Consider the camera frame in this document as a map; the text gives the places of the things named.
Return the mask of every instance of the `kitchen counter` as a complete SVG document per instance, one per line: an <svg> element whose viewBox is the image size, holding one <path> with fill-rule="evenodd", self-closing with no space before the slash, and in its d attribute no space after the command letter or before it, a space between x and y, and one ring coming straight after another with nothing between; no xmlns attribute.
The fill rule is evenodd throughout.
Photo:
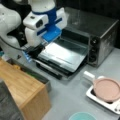
<svg viewBox="0 0 120 120"><path fill-rule="evenodd" d="M83 78L83 72L89 71L96 77L103 75L120 81L120 50L112 53L98 68L86 65L70 81L59 81L48 76L52 90L49 93L52 108L42 120L68 120L76 112L88 112L96 120L118 120L117 115L86 96L91 84Z"/></svg>

